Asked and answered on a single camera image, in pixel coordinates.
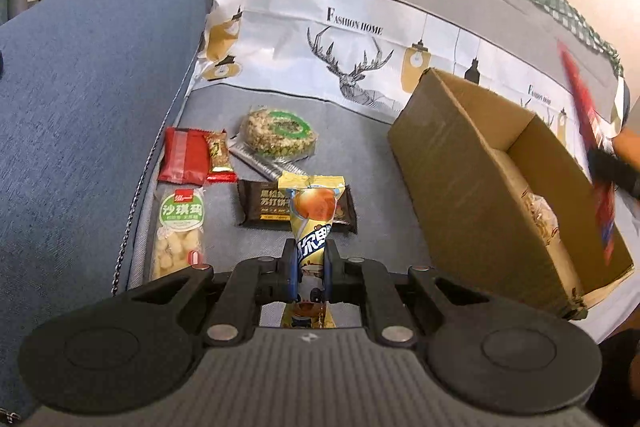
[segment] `ice cream cone package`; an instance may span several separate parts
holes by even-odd
[[[324,244],[344,192],[341,176],[284,172],[278,190],[289,200],[291,228],[298,250],[298,298],[287,304],[283,328],[335,328],[324,302]]]

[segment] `small red snack package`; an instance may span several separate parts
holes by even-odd
[[[203,186],[209,173],[207,131],[167,127],[158,181]]]
[[[206,132],[205,141],[209,152],[210,165],[207,182],[236,183],[238,176],[229,161],[229,151],[226,148],[226,131]]]

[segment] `lamp illustration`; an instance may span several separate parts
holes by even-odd
[[[402,58],[400,83],[404,92],[414,92],[422,72],[429,67],[431,54],[422,44],[422,39],[407,48]]]
[[[242,71],[240,64],[235,63],[236,58],[232,55],[227,55],[219,63],[212,67],[207,67],[206,71],[202,73],[202,77],[205,80],[222,80],[230,76],[236,76],[236,74]]]
[[[558,132],[556,136],[558,136],[560,143],[566,147],[566,113],[564,107],[558,115]]]
[[[238,40],[240,32],[240,21],[242,12],[238,7],[236,13],[230,20],[212,26],[209,29],[209,40],[207,41],[207,58],[211,62],[223,60],[231,46]]]
[[[471,67],[465,71],[465,78],[474,84],[480,84],[480,71],[478,71],[478,58],[471,61]]]

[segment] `round pastry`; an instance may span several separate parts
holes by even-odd
[[[255,152],[276,161],[292,161],[312,155],[318,135],[295,114],[260,109],[247,115],[243,125],[245,143]]]

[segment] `open cardboard box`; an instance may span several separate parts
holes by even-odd
[[[388,137],[444,273],[577,318],[633,272],[617,229],[604,264],[591,184],[535,113],[430,69]],[[547,248],[521,199],[527,188],[553,209],[564,248]]]

